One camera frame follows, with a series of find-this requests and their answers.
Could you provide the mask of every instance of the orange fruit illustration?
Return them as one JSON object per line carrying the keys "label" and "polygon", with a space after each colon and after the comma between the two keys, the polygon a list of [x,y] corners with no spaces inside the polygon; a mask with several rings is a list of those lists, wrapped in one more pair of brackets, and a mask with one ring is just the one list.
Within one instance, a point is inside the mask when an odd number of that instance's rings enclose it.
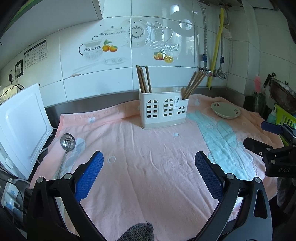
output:
{"label": "orange fruit illustration", "polygon": [[154,59],[159,60],[159,58],[158,58],[158,54],[159,54],[159,52],[155,52],[155,53],[154,53],[154,55],[153,55]]}
{"label": "orange fruit illustration", "polygon": [[173,62],[174,58],[172,56],[165,55],[165,62],[170,64]]}
{"label": "orange fruit illustration", "polygon": [[107,52],[107,51],[109,51],[110,46],[109,46],[109,45],[104,45],[104,46],[102,47],[102,49],[103,49],[104,52]]}
{"label": "orange fruit illustration", "polygon": [[110,47],[110,52],[116,52],[117,51],[117,46],[115,46],[115,45],[111,45],[111,47]]}

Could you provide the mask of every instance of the white plate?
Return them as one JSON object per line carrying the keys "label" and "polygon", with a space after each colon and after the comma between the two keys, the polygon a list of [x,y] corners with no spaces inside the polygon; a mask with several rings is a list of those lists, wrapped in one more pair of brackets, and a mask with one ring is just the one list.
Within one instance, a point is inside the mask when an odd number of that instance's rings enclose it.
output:
{"label": "white plate", "polygon": [[241,114],[239,108],[226,102],[214,102],[211,104],[211,108],[217,115],[225,119],[234,119]]}

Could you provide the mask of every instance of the green dish rack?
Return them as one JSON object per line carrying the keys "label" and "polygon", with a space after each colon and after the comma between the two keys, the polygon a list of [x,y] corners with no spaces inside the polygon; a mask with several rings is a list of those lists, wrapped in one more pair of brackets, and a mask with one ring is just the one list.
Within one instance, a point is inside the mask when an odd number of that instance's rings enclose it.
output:
{"label": "green dish rack", "polygon": [[[281,108],[278,104],[274,105],[276,109],[276,125],[278,124],[287,124],[293,128],[296,127],[296,118]],[[289,143],[280,135],[281,140],[284,146],[288,146]]]}

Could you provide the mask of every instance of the pink brush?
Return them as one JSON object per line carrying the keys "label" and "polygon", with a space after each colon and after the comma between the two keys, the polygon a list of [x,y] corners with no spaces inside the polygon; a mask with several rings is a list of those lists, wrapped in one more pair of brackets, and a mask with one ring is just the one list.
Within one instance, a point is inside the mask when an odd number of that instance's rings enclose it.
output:
{"label": "pink brush", "polygon": [[254,79],[254,85],[255,85],[255,92],[261,93],[261,80],[258,75]]}

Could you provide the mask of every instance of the fruit pattern on plate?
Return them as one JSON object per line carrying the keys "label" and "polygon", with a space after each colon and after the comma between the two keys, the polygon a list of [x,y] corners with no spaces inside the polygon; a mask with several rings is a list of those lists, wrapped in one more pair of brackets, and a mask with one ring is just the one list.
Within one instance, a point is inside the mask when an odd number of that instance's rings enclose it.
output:
{"label": "fruit pattern on plate", "polygon": [[172,56],[167,55],[163,50],[155,52],[153,54],[153,57],[156,60],[164,60],[168,64],[170,64],[174,61],[174,58]]}
{"label": "fruit pattern on plate", "polygon": [[110,51],[110,52],[116,52],[117,51],[117,46],[115,46],[115,45],[109,45],[110,43],[112,43],[111,41],[108,41],[107,39],[104,41],[104,45],[103,45],[103,47],[102,47],[102,50],[104,51],[104,52],[108,52],[108,51]]}

